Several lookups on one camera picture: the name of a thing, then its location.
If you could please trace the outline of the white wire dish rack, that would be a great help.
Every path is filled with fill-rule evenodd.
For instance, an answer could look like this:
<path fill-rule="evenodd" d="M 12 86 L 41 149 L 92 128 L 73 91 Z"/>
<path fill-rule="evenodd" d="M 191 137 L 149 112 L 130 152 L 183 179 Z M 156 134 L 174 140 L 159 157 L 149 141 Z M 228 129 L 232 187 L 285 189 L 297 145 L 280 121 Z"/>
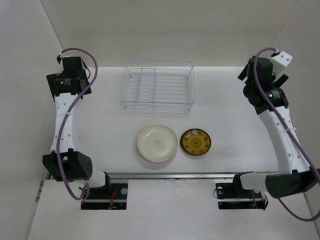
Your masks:
<path fill-rule="evenodd" d="M 124 62 L 119 102 L 125 109 L 185 113 L 195 101 L 192 61 L 130 58 Z"/>

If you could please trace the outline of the yellow black patterned plate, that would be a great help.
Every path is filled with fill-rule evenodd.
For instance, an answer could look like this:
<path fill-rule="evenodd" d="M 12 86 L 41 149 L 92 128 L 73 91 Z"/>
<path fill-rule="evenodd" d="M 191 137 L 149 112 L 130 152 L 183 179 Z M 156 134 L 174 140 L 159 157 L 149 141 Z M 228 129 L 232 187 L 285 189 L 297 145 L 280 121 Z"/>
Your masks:
<path fill-rule="evenodd" d="M 200 157 L 210 150 L 212 140 L 206 131 L 200 128 L 191 128 L 181 135 L 180 146 L 187 155 Z"/>

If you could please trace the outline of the cream white plate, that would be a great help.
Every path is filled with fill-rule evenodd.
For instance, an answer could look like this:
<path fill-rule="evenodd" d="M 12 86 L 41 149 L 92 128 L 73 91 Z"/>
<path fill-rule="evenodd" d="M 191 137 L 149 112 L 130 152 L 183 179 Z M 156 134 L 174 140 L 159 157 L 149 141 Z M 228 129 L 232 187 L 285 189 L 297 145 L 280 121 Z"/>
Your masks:
<path fill-rule="evenodd" d="M 171 128 L 154 124 L 148 125 L 140 131 L 136 144 L 143 157 L 147 154 L 177 153 L 179 141 Z"/>

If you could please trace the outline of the pink plate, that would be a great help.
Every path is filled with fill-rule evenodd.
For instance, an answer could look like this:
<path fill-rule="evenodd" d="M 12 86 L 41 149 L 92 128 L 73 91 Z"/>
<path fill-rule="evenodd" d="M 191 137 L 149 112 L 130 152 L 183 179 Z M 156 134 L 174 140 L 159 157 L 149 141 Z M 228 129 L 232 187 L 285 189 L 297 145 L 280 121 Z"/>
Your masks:
<path fill-rule="evenodd" d="M 166 153 L 166 154 L 159 154 L 159 153 L 143 154 L 142 156 L 149 163 L 164 164 L 169 162 L 175 155 L 176 153 L 174 152 L 174 153 Z"/>

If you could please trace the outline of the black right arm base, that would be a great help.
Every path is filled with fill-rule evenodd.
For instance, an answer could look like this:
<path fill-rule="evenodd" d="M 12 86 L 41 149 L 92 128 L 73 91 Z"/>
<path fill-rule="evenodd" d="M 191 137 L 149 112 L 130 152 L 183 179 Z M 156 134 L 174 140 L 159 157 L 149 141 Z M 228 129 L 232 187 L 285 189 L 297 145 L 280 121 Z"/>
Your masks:
<path fill-rule="evenodd" d="M 219 210 L 266 210 L 269 205 L 264 192 L 237 189 L 232 181 L 216 181 L 213 195 Z"/>

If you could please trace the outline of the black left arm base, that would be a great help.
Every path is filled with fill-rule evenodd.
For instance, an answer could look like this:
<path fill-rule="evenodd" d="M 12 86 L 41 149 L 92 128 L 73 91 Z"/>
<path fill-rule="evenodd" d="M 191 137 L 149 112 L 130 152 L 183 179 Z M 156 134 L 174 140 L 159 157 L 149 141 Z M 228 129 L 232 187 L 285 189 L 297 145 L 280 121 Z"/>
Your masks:
<path fill-rule="evenodd" d="M 128 182 L 110 181 L 103 187 L 90 189 L 89 197 L 84 200 L 81 210 L 126 210 Z"/>

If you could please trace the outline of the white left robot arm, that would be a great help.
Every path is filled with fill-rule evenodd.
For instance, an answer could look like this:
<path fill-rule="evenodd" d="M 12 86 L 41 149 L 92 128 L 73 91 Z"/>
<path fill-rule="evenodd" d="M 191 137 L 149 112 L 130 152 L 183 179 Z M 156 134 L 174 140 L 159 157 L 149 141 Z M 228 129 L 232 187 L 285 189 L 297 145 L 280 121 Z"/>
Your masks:
<path fill-rule="evenodd" d="M 62 63 L 62 72 L 46 77 L 56 117 L 50 153 L 43 155 L 42 163 L 56 181 L 63 181 L 64 171 L 68 182 L 83 180 L 100 198 L 107 198 L 112 192 L 107 174 L 94 168 L 91 158 L 79 149 L 78 121 L 83 100 L 79 95 L 82 91 L 87 95 L 92 92 L 87 88 L 88 68 L 79 56 L 59 57 L 58 62 Z"/>

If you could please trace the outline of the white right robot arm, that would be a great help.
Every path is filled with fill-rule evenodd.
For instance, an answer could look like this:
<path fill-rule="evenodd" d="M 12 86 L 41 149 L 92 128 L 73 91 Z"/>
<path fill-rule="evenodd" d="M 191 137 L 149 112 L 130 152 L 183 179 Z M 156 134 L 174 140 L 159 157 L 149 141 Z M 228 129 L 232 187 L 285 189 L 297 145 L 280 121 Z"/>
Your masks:
<path fill-rule="evenodd" d="M 268 192 L 279 199 L 305 193 L 318 183 L 301 151 L 290 135 L 296 131 L 290 117 L 289 102 L 281 85 L 288 79 L 283 74 L 278 77 L 274 70 L 279 62 L 275 57 L 260 57 L 254 68 L 254 58 L 238 76 L 245 81 L 243 94 L 254 107 L 256 114 L 264 124 L 275 151 L 278 172 L 276 174 L 244 172 L 237 174 L 232 183 L 232 193 L 243 197 L 250 190 Z"/>

